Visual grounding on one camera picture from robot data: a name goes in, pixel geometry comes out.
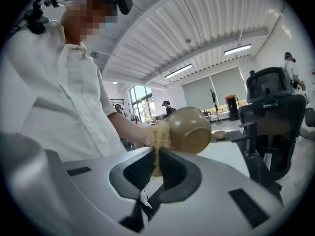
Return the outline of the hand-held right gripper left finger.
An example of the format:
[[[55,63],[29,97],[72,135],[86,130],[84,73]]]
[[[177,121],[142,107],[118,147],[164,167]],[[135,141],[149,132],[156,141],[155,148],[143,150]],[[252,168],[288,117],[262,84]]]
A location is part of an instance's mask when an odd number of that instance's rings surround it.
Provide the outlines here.
[[[158,210],[155,154],[149,147],[98,159],[64,162],[78,189],[98,210],[119,223],[148,222]]]

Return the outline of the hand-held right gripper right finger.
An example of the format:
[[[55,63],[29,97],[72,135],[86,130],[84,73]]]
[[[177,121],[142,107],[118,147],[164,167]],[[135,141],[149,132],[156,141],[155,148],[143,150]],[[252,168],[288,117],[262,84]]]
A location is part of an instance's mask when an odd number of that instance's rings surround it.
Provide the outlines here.
[[[237,147],[209,147],[193,155],[160,152],[160,168],[182,165],[183,182],[161,193],[145,236],[252,236],[267,234],[281,201],[251,179]]]

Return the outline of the tan scrubbing sponge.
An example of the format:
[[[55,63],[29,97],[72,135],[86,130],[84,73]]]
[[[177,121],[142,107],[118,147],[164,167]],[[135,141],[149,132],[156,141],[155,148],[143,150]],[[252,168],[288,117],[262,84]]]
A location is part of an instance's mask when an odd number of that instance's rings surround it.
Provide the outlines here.
[[[154,149],[155,161],[152,177],[162,177],[159,166],[159,150],[161,148],[172,148],[170,138],[170,126],[166,121],[160,121],[155,125],[146,127],[147,138],[146,142]]]

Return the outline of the person's left forearm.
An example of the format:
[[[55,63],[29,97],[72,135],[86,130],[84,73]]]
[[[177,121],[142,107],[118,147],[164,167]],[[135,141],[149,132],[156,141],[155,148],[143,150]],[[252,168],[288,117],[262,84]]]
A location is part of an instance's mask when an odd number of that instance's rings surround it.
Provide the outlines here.
[[[131,122],[117,112],[110,114],[108,118],[120,138],[134,142],[138,147],[142,147],[143,145],[149,146],[151,144],[149,131],[144,127]]]

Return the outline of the black cylinder with orange top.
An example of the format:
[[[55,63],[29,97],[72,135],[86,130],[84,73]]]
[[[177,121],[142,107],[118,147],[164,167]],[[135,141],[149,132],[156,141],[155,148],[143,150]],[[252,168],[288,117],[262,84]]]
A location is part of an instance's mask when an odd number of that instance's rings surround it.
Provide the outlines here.
[[[236,95],[228,95],[225,97],[225,101],[227,104],[227,108],[229,111],[229,119],[231,121],[238,120],[238,108],[239,108],[239,103],[238,103],[238,98]]]

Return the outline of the tall glass window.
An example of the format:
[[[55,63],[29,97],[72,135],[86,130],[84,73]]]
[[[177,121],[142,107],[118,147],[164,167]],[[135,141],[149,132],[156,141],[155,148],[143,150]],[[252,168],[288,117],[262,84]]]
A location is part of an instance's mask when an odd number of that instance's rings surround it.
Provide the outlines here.
[[[152,121],[157,116],[151,88],[133,86],[129,90],[129,95],[132,111],[140,122]]]

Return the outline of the black coat rack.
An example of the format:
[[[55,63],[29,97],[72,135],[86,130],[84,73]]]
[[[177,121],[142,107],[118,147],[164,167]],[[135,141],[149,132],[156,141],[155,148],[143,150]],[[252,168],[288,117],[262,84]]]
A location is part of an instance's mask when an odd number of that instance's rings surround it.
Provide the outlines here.
[[[216,95],[215,95],[214,90],[209,89],[209,91],[210,91],[210,95],[211,95],[211,97],[212,97],[212,101],[213,101],[213,104],[214,104],[215,110],[216,110],[216,114],[215,114],[215,116],[216,116],[216,122],[219,123],[218,107],[217,107],[217,104],[216,104]]]

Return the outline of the person's white shirt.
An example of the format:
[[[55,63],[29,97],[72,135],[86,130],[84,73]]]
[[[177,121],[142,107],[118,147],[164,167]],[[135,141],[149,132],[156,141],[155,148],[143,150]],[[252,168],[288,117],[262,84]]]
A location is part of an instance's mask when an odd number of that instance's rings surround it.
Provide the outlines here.
[[[29,137],[61,160],[125,152],[101,73],[85,46],[65,43],[59,24],[13,35],[0,61],[0,131]]]

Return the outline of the grey roller blind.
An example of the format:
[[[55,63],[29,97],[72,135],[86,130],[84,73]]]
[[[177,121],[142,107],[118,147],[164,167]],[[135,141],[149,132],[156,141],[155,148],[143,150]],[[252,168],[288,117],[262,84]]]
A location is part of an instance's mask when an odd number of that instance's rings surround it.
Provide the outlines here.
[[[187,105],[206,110],[214,107],[211,90],[219,106],[226,104],[225,97],[236,95],[239,101],[247,98],[247,89],[238,67],[222,71],[183,86]]]

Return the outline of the black mesh office chair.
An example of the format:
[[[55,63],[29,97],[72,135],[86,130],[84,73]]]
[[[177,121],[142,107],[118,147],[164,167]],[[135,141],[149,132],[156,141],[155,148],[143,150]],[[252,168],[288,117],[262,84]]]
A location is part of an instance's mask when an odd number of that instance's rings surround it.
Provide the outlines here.
[[[306,103],[293,94],[290,83],[279,67],[269,67],[251,74],[247,81],[247,104],[238,110],[243,133],[247,136],[248,155],[266,158],[268,173],[259,174],[258,182],[278,199],[282,186],[276,181],[291,166],[296,138],[305,115]]]

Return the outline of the long ceiling light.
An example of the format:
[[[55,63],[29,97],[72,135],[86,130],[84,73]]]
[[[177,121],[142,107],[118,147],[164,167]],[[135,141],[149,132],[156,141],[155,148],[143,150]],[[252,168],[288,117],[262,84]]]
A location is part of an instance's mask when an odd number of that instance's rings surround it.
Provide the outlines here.
[[[240,52],[240,51],[244,51],[244,50],[247,50],[247,49],[250,49],[252,47],[252,44],[247,44],[247,45],[243,45],[243,46],[238,46],[236,48],[233,48],[233,49],[229,49],[227,51],[224,51],[224,55],[227,56],[227,55],[230,55],[230,54],[233,54],[233,53],[236,53],[236,52]]]
[[[174,71],[174,72],[172,72],[172,73],[166,75],[165,78],[166,78],[166,79],[169,79],[169,78],[171,78],[171,77],[173,77],[173,76],[175,76],[175,75],[177,75],[177,74],[179,74],[179,73],[182,73],[182,72],[184,72],[184,71],[186,71],[186,70],[188,70],[188,69],[191,69],[191,68],[192,68],[192,65],[191,65],[191,64],[186,65],[186,66],[184,66],[184,67],[182,67],[182,68],[180,68],[180,69],[178,69],[178,70],[176,70],[176,71]]]

